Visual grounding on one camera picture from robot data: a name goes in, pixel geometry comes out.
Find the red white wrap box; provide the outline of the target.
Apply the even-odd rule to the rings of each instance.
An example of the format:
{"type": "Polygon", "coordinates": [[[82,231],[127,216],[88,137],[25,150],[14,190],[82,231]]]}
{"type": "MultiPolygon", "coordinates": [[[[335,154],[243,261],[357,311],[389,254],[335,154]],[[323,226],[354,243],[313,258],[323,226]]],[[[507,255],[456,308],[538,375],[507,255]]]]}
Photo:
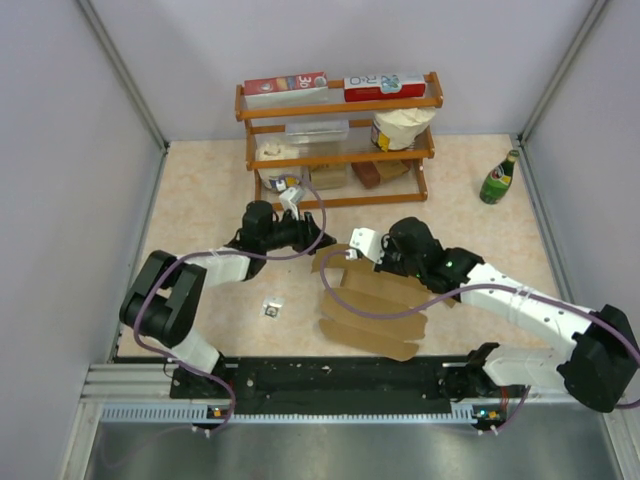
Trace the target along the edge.
{"type": "Polygon", "coordinates": [[[346,77],[343,81],[346,102],[364,102],[421,97],[426,81],[419,73],[385,73],[346,77]]]}

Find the aluminium frame rail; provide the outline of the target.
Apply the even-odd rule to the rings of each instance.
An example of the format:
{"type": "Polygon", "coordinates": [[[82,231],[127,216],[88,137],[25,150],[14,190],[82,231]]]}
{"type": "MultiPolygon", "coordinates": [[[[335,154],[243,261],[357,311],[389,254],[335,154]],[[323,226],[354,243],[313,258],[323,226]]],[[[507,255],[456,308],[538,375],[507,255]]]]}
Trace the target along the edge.
{"type": "MultiPolygon", "coordinates": [[[[187,401],[170,396],[173,373],[177,367],[162,363],[116,363],[90,368],[81,397],[84,400],[102,401],[187,401]]],[[[211,404],[223,405],[229,400],[217,400],[211,404]]]]}

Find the green glass bottle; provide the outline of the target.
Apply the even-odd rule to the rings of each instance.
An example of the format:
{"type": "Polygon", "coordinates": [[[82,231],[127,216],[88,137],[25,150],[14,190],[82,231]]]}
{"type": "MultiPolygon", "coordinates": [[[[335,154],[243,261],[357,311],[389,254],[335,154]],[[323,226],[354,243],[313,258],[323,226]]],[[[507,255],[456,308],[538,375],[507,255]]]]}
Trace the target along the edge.
{"type": "Polygon", "coordinates": [[[504,198],[511,187],[515,165],[519,157],[518,150],[510,150],[505,159],[488,173],[479,193],[482,202],[494,205],[504,198]]]}

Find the beige sponge pack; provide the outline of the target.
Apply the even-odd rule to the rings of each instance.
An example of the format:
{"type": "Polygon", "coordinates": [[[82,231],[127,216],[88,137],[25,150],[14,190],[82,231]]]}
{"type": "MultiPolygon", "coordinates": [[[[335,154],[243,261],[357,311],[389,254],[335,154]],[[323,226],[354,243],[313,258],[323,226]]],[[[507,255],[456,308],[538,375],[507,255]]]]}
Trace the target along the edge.
{"type": "Polygon", "coordinates": [[[342,188],[348,182],[344,164],[310,166],[309,175],[311,184],[316,190],[342,188]]]}

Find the red white foil box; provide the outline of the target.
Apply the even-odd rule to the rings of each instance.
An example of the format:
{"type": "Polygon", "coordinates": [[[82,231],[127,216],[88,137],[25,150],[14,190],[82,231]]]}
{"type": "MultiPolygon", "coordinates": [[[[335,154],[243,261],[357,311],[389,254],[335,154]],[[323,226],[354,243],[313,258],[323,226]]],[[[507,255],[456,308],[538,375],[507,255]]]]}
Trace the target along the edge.
{"type": "Polygon", "coordinates": [[[249,109],[320,104],[329,97],[328,79],[323,71],[245,80],[243,89],[249,109]]]}

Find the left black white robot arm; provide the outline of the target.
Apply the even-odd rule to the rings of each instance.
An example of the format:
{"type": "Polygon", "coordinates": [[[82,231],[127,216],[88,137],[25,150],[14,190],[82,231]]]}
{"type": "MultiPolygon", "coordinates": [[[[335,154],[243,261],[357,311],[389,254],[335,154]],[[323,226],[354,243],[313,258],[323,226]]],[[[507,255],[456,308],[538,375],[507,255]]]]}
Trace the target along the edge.
{"type": "Polygon", "coordinates": [[[203,395],[216,396],[226,387],[227,374],[216,366],[220,352],[194,327],[202,290],[254,278],[273,250],[290,247],[295,251],[291,257],[297,258],[335,243],[311,213],[292,209],[278,216],[271,203],[253,201],[223,247],[182,258],[153,251],[125,295],[119,320],[153,340],[151,351],[193,369],[192,384],[203,395]]]}

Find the clear plastic container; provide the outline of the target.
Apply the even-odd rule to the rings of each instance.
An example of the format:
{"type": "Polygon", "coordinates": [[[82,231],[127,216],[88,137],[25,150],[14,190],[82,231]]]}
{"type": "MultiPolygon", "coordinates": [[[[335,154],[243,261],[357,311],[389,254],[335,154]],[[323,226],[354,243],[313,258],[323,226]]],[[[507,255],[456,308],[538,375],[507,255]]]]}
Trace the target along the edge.
{"type": "Polygon", "coordinates": [[[285,125],[285,137],[294,145],[341,142],[350,131],[348,120],[295,122],[285,125]]]}

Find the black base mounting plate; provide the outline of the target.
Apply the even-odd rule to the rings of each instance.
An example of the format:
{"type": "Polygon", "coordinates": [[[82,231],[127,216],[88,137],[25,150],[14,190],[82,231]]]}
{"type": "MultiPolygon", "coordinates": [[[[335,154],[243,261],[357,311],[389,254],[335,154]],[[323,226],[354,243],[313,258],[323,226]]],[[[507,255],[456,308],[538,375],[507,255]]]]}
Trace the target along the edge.
{"type": "Polygon", "coordinates": [[[285,407],[329,413],[441,410],[446,402],[518,398],[523,386],[496,386],[463,356],[228,357],[215,375],[224,386],[178,368],[170,396],[180,400],[236,399],[243,412],[285,407]]]}

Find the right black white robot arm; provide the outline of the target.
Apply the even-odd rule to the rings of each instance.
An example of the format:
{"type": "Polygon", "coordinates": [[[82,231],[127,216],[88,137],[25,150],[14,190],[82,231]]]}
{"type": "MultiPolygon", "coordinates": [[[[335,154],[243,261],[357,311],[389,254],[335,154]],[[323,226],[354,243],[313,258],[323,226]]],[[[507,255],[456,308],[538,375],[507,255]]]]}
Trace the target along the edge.
{"type": "Polygon", "coordinates": [[[386,234],[361,238],[376,270],[415,278],[435,294],[492,312],[546,343],[544,349],[480,350],[480,362],[466,372],[474,393],[487,396],[500,386],[528,385],[565,391],[599,412],[620,407],[639,367],[639,347],[618,308],[596,311],[545,295],[475,253],[442,247],[415,217],[396,222],[386,234]]]}

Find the red-brown scouring pad pack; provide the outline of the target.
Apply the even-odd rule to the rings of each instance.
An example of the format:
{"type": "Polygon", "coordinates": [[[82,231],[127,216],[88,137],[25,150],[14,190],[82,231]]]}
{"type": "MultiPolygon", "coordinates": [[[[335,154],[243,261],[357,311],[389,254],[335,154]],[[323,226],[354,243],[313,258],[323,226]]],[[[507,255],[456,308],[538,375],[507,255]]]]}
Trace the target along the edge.
{"type": "Polygon", "coordinates": [[[411,166],[409,160],[352,163],[351,168],[366,189],[388,183],[406,174],[411,166]]]}

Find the small plastic bag packet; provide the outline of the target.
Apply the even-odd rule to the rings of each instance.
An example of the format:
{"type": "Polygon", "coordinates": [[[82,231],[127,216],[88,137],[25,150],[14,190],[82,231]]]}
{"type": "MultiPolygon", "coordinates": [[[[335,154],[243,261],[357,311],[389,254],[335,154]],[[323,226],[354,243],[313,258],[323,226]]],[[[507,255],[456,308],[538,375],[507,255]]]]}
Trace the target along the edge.
{"type": "Polygon", "coordinates": [[[266,297],[262,303],[261,314],[264,317],[277,319],[285,303],[283,297],[266,297]]]}

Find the upper toilet paper roll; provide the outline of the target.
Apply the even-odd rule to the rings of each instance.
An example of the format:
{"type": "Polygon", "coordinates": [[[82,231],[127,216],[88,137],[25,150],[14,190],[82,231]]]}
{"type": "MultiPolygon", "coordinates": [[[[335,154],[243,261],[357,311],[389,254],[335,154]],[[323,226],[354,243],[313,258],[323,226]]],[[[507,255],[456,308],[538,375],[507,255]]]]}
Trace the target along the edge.
{"type": "Polygon", "coordinates": [[[371,141],[385,152],[406,150],[427,129],[436,113],[435,107],[376,112],[371,127],[371,141]]]}

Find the orange wooden shelf rack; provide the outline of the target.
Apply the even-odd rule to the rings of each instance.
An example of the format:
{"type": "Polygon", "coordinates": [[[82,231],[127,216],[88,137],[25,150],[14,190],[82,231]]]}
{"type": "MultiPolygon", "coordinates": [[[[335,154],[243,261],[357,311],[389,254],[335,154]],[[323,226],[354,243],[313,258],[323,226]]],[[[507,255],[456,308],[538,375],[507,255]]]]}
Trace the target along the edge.
{"type": "Polygon", "coordinates": [[[235,93],[235,114],[236,119],[245,126],[246,169],[254,175],[254,198],[256,200],[265,198],[267,189],[259,175],[259,172],[264,169],[288,170],[300,167],[309,171],[312,167],[319,165],[345,165],[349,167],[353,164],[367,162],[388,164],[397,161],[407,164],[413,173],[416,181],[416,187],[413,190],[386,195],[341,196],[326,199],[324,205],[327,208],[338,208],[426,201],[429,192],[424,176],[424,161],[435,156],[435,144],[431,129],[427,128],[419,134],[413,145],[405,150],[383,151],[371,142],[371,127],[375,112],[413,107],[440,108],[443,106],[444,94],[438,74],[430,72],[424,76],[424,80],[426,91],[421,97],[255,110],[248,109],[244,87],[238,85],[235,93]],[[268,138],[282,138],[286,133],[286,126],[284,124],[256,126],[253,124],[255,120],[282,118],[297,120],[303,116],[329,114],[336,114],[344,120],[348,114],[355,113],[366,113],[368,116],[350,119],[348,121],[349,131],[344,140],[302,144],[300,146],[301,153],[297,158],[273,161],[259,161],[257,159],[258,141],[268,138]]]}

